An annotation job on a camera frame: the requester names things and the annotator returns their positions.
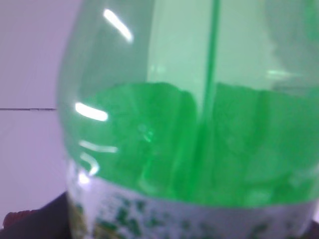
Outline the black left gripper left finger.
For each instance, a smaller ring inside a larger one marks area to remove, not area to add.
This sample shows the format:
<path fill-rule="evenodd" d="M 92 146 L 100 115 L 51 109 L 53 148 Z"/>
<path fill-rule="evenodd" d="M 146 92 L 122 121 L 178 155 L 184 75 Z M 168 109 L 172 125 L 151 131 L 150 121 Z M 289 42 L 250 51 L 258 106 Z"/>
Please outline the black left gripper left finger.
<path fill-rule="evenodd" d="M 67 194 L 63 193 L 44 207 L 29 211 L 9 213 L 5 217 L 2 239 L 70 239 Z"/>

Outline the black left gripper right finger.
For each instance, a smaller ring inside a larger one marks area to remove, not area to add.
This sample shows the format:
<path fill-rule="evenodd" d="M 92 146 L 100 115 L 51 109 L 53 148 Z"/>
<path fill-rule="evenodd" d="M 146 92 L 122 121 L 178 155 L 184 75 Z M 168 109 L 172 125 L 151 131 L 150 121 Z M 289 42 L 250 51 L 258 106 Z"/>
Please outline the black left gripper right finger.
<path fill-rule="evenodd" d="M 306 233 L 305 239 L 319 239 L 319 223 L 315 220 L 312 220 Z"/>

